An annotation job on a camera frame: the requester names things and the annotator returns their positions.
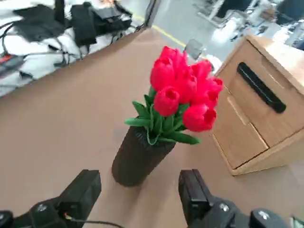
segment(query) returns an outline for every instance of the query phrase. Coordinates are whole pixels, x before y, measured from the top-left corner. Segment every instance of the yellow floor line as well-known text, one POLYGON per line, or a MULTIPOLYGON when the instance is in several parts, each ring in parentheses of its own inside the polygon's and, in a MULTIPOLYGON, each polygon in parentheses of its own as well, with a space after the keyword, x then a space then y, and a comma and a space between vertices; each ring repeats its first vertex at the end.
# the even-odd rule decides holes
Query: yellow floor line
MULTIPOLYGON (((144 21, 144 18, 142 16, 133 14, 133 17, 135 19, 144 21)), ((181 45, 183 48, 186 47, 186 44, 184 44, 183 42, 181 42, 180 40, 176 39, 174 36, 172 36, 171 34, 167 33, 165 30, 161 29, 160 27, 158 27, 157 25, 152 25, 152 28, 155 29, 156 31, 162 33, 164 36, 168 37, 169 39, 171 39, 172 41, 174 41, 175 43, 177 43, 178 45, 181 45)))

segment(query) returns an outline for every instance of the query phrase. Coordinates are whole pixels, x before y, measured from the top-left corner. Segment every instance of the dark brown vase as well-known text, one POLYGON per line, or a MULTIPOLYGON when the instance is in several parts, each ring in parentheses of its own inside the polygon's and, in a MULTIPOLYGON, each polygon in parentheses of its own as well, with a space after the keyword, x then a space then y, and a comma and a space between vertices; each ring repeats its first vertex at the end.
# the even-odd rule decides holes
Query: dark brown vase
POLYGON ((157 142, 151 146, 146 130, 131 126, 112 164, 114 179, 127 187, 142 184, 174 146, 174 142, 157 142))

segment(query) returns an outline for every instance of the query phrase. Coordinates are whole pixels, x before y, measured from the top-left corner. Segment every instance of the black drawer handle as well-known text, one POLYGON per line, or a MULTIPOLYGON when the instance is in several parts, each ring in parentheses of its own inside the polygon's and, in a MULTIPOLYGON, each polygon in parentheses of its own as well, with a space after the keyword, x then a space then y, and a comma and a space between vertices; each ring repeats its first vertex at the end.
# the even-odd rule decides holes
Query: black drawer handle
POLYGON ((260 98, 276 113, 282 113, 286 105, 265 85, 265 83, 248 67, 241 62, 238 65, 237 72, 253 88, 260 98))

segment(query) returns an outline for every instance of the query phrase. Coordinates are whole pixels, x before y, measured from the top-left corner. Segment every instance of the screw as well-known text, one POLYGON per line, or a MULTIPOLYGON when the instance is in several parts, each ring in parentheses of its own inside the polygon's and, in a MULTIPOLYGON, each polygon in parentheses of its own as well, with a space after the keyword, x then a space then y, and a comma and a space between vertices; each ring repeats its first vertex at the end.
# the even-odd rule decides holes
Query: screw
POLYGON ((42 212, 42 211, 44 211, 46 208, 47 208, 46 205, 40 204, 40 205, 37 207, 37 212, 42 212))
POLYGON ((226 204, 221 203, 219 205, 219 208, 221 208, 224 212, 229 211, 229 207, 226 204))
POLYGON ((268 215, 266 212, 262 211, 262 210, 260 210, 260 211, 258 212, 258 214, 259 214, 260 216, 262 216, 262 218, 265 219, 265 220, 267 220, 267 219, 269 218, 269 215, 268 215))

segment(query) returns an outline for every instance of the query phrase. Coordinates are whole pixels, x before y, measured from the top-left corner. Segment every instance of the red object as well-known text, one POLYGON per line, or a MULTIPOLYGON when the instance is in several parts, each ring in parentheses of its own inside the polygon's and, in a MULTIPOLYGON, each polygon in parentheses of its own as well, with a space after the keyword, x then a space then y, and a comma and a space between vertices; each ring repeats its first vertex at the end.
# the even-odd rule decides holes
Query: red object
POLYGON ((202 60, 191 66, 194 76, 198 81, 205 80, 212 70, 212 64, 207 60, 202 60))
POLYGON ((0 63, 6 62, 6 61, 8 61, 8 60, 11 59, 11 58, 12 58, 11 55, 4 55, 4 56, 1 56, 1 57, 0 57, 0 63))
POLYGON ((168 86, 156 93, 154 109, 161 116, 167 117, 176 113, 179 107, 180 95, 174 87, 168 86))
POLYGON ((181 53, 178 49, 172 49, 168 46, 164 46, 162 49, 160 58, 168 57, 173 62, 174 72, 177 74, 180 67, 187 66, 187 54, 181 53))
POLYGON ((174 80, 175 74, 172 60, 168 57, 163 57, 156 60, 150 77, 152 87, 156 91, 159 91, 166 86, 173 85, 174 80))
POLYGON ((220 91, 224 88, 223 81, 218 78, 208 78, 198 83, 198 91, 191 101, 192 105, 205 104, 214 108, 218 103, 220 91))
POLYGON ((190 106, 184 113, 183 124, 193 132, 211 130, 217 113, 205 104, 190 106))
POLYGON ((192 75, 192 70, 189 66, 180 69, 174 87, 180 94, 180 103, 189 103, 197 92, 197 79, 192 75))

